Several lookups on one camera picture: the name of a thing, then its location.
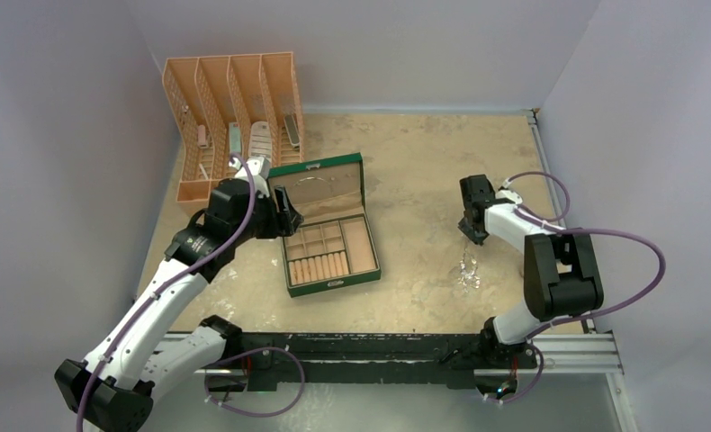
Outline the green jewelry box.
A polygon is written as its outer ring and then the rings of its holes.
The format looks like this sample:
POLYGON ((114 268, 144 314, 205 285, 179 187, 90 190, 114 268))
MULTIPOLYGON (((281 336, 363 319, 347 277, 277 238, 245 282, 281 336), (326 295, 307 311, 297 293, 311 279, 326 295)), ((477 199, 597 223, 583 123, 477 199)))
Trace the green jewelry box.
POLYGON ((366 284, 382 278, 366 212, 364 159, 359 153, 271 169, 304 222, 282 239, 290 297, 366 284))

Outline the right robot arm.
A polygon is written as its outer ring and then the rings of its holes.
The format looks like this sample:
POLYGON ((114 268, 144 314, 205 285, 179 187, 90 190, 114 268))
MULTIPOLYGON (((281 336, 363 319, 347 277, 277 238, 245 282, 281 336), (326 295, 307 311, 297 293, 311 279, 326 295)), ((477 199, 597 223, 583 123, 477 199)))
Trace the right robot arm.
POLYGON ((458 229, 475 245, 501 239, 523 257, 523 300, 488 319, 479 353, 488 365, 509 360, 536 329, 575 318, 602 306, 604 291, 589 234, 567 234, 549 221, 536 221, 518 193, 496 190, 486 175, 459 181, 463 217, 458 229))

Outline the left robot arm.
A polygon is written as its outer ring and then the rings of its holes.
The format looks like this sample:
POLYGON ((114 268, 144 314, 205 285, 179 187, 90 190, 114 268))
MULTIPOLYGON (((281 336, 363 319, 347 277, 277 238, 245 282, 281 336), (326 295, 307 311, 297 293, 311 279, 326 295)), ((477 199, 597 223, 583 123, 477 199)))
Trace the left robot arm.
POLYGON ((250 348, 241 328, 216 315, 170 348, 156 348, 239 246, 290 237, 302 220, 282 186, 269 186, 258 175, 220 181, 207 207, 174 235, 148 288, 121 322, 83 360, 67 359, 55 372, 65 403, 76 413, 76 430, 92 425, 137 431, 154 404, 196 370, 230 368, 253 356, 269 365, 277 347, 250 348))

